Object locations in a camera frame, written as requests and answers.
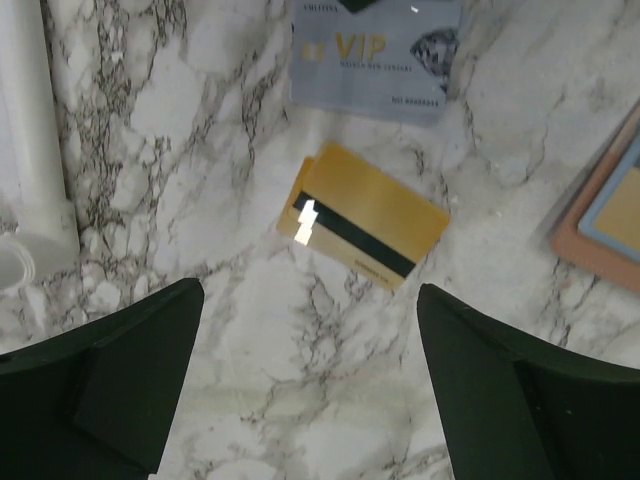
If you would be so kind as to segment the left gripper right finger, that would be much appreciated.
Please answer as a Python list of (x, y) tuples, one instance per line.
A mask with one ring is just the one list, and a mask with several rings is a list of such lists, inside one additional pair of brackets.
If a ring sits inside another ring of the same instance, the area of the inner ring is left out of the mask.
[(638, 370), (550, 344), (433, 284), (417, 317), (455, 478), (638, 478)]

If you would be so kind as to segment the gold credit card stack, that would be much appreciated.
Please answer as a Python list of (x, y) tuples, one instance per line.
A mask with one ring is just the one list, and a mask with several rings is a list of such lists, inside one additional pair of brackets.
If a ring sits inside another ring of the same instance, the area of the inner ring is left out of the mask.
[(393, 290), (427, 256), (448, 224), (445, 210), (328, 142), (304, 159), (277, 230)]

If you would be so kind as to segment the single gold card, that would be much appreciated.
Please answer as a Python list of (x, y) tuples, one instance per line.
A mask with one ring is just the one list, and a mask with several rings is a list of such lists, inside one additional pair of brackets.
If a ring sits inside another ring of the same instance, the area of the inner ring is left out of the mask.
[(639, 169), (618, 171), (605, 184), (602, 200), (593, 220), (594, 235), (620, 250), (639, 250)]

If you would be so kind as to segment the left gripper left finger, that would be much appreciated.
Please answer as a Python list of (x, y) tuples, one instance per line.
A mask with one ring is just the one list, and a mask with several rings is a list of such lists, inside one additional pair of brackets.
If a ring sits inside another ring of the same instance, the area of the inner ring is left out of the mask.
[(1, 357), (4, 479), (147, 479), (159, 470), (204, 305), (182, 279)]

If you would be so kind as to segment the pink leather card holder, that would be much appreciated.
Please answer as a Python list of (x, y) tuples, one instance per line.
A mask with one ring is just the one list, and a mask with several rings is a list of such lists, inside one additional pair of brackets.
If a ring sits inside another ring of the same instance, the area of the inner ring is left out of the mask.
[(639, 106), (635, 105), (555, 227), (552, 251), (639, 292)]

